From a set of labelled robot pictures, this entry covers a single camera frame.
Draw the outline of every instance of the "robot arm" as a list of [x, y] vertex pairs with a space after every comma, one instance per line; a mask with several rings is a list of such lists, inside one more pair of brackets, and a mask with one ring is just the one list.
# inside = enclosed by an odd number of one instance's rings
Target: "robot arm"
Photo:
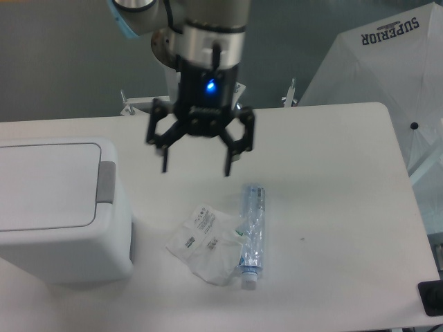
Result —
[[[168, 27], [163, 33], [168, 60], [161, 59], [158, 54], [163, 53], [154, 47], [153, 51], [162, 63], [181, 73], [178, 98], [172, 110], [154, 101], [146, 138], [163, 155], [163, 172], [169, 147], [188, 134], [221, 138], [228, 147], [224, 169], [228, 176], [231, 163], [253, 149], [252, 109], [232, 108], [251, 0], [113, 1], [137, 35]], [[157, 122], [171, 112], [177, 121], [164, 134], [156, 134]], [[226, 130], [234, 118], [244, 125], [244, 135], [236, 141]]]

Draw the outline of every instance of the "clear plastic wrapper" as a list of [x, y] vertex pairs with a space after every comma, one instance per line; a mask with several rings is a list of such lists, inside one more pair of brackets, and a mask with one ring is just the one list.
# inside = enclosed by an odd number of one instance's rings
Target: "clear plastic wrapper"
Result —
[[265, 191], [258, 183], [243, 186], [240, 216], [244, 222], [238, 231], [246, 235], [238, 269], [246, 287], [255, 288], [263, 270]]
[[224, 286], [233, 276], [247, 240], [235, 231], [240, 222], [238, 216], [201, 204], [166, 243], [166, 248], [205, 282]]

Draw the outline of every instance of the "blue led light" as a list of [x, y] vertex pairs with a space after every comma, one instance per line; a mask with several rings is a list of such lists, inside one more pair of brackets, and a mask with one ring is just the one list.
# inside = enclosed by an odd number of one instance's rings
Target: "blue led light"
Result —
[[215, 86], [214, 80], [209, 81], [208, 85], [206, 85], [206, 93], [214, 93], [217, 90]]

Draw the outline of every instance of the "water bottle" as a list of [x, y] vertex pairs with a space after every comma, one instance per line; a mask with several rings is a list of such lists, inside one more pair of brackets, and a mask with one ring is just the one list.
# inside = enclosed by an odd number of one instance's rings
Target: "water bottle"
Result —
[[238, 231], [247, 236], [238, 268], [247, 288], [255, 283], [263, 270], [264, 250], [264, 188], [258, 183], [243, 186], [240, 216], [244, 218]]

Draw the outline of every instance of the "plastic bag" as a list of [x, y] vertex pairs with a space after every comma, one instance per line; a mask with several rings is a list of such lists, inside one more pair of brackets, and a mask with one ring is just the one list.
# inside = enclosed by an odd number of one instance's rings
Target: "plastic bag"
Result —
[[233, 276], [246, 237], [236, 229], [242, 220], [200, 205], [168, 241], [166, 248], [192, 273], [224, 286]]

